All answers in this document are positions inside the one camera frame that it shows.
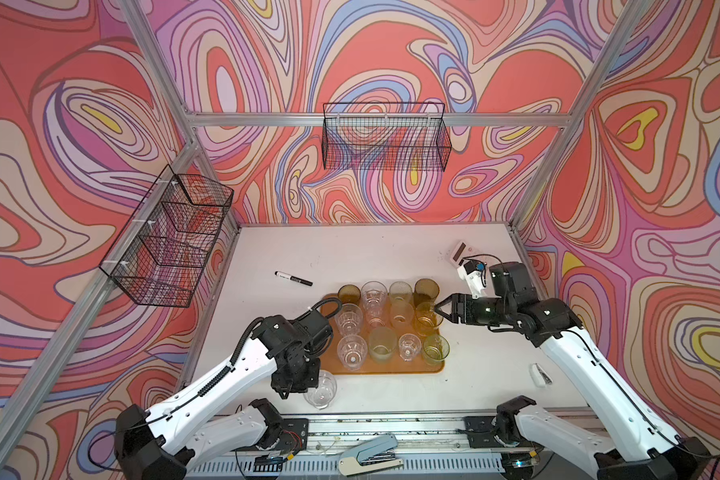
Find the empty glass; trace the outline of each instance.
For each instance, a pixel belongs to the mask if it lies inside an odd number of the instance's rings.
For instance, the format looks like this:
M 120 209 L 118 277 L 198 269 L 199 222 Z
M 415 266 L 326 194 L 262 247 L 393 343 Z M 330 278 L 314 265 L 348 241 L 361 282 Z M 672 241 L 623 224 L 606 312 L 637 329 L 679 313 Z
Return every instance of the empty glass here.
M 338 289 L 338 299 L 345 305 L 347 303 L 353 303 L 355 305 L 360 304 L 360 289 L 354 285 L 344 285 Z
M 387 287 L 383 283 L 365 283 L 360 289 L 360 302 L 368 326 L 371 328 L 386 326 L 384 310 L 387 305 Z
M 336 326 L 341 336 L 359 335 L 362 330 L 362 310 L 357 305 L 346 303 L 336 313 Z
M 440 295 L 440 285 L 431 278 L 422 278 L 416 282 L 413 291 L 414 306 L 418 306 L 421 302 L 435 302 Z
M 413 289 L 405 282 L 394 282 L 389 286 L 389 299 L 411 303 L 413 302 Z
M 400 351 L 400 358 L 406 362 L 410 362 L 416 355 L 422 350 L 422 341 L 413 333 L 406 333 L 400 337 L 398 341 L 398 351 Z
M 389 322 L 395 329 L 401 329 L 407 325 L 411 325 L 413 314 L 413 305 L 404 300 L 393 300 L 389 306 Z
M 368 282 L 360 290 L 363 308 L 384 305 L 387 301 L 387 287 L 381 282 Z
M 336 396 L 336 379 L 330 372 L 320 370 L 317 378 L 317 387 L 307 389 L 304 399 L 318 410 L 326 408 Z
M 360 335 L 347 335 L 338 343 L 336 352 L 347 370 L 357 370 L 368 356 L 368 344 Z
M 424 339 L 422 357 L 426 363 L 440 365 L 450 352 L 451 346 L 442 336 L 430 335 Z
M 443 317 L 433 310 L 432 302 L 422 302 L 416 307 L 416 314 L 413 318 L 413 330 L 420 336 L 430 336 L 437 333 L 437 329 L 443 321 Z
M 398 336 L 388 326 L 380 326 L 368 336 L 368 351 L 376 363 L 386 363 L 392 358 L 398 345 Z

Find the marker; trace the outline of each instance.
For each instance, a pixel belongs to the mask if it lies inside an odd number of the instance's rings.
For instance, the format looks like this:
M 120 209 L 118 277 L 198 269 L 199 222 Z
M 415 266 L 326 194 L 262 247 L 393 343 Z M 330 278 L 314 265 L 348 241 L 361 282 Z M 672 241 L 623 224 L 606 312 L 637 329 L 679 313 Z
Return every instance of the marker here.
M 304 280 L 303 278 L 298 278 L 297 276 L 284 274 L 283 272 L 275 272 L 275 275 L 278 275 L 282 278 L 288 279 L 291 282 L 297 282 L 297 283 L 301 283 L 303 285 L 312 286 L 312 282 L 310 282 L 309 280 Z

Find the psychedelic wallpaper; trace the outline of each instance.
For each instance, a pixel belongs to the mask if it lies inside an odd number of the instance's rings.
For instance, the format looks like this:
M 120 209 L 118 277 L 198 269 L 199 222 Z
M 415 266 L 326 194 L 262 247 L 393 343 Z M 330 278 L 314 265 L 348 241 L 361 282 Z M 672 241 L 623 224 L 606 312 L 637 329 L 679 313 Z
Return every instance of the psychedelic wallpaper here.
M 720 1 L 652 7 L 523 227 L 547 292 L 720 452 Z
M 620 0 L 145 4 L 179 91 L 202 112 L 429 99 L 460 113 L 566 112 L 622 10 Z M 321 134 L 198 130 L 242 224 L 508 220 L 554 130 L 454 127 L 444 174 L 325 172 Z
M 57 4 L 0 2 L 0 408 L 182 148 L 114 1 Z M 96 331 L 109 336 L 87 340 L 76 363 L 101 360 L 113 343 L 117 368 L 129 366 L 151 336 L 121 338 L 123 322 L 161 331 L 170 318 L 123 298 L 102 315 Z M 172 348 L 152 358 L 170 359 Z M 108 375 L 92 376 L 91 391 Z
M 114 430 L 117 415 L 131 404 L 153 405 L 174 392 L 232 239 L 223 228 L 187 309 L 138 306 L 116 290 L 10 456 L 0 480 L 68 480 L 96 474 L 121 478 L 93 465 L 88 449 Z M 113 438 L 98 442 L 91 457 L 118 468 Z

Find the table surface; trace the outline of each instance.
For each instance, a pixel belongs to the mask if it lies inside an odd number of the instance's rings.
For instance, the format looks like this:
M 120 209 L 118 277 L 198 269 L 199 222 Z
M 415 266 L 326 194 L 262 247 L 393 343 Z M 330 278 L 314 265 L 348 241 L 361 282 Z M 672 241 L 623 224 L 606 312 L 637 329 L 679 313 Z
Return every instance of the table surface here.
M 451 293 L 469 293 L 447 260 L 459 240 L 505 262 L 520 261 L 503 224 L 243 227 L 195 377 L 230 355 L 251 320 L 278 314 L 296 318 L 346 283 L 362 286 L 378 280 L 389 287 L 397 280 L 413 285 L 419 278 L 429 277 L 440 285 L 439 300 Z M 274 274 L 276 270 L 314 285 L 280 278 Z M 483 327 L 448 321 L 440 331 L 451 344 L 442 371 L 336 375 L 336 398 L 320 412 L 485 410 L 518 395 L 533 398 L 547 408 L 586 405 L 565 374 L 520 334 L 491 333 Z M 544 368 L 553 385 L 536 387 L 530 377 L 530 366 L 535 362 Z M 268 398 L 282 414 L 317 412 L 301 394 L 281 400 L 267 379 L 246 390 L 221 414 L 233 414 L 237 405 L 248 405 L 256 398 Z

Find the black wire basket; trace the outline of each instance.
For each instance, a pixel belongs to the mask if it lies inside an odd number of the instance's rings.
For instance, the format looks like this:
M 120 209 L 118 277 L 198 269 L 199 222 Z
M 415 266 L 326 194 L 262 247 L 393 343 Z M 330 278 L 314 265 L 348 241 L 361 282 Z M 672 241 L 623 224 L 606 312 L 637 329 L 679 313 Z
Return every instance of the black wire basket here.
M 442 102 L 330 102 L 322 109 L 327 170 L 444 171 L 448 164 Z
M 190 306 L 233 195 L 210 178 L 174 174 L 115 268 L 100 267 L 138 305 Z

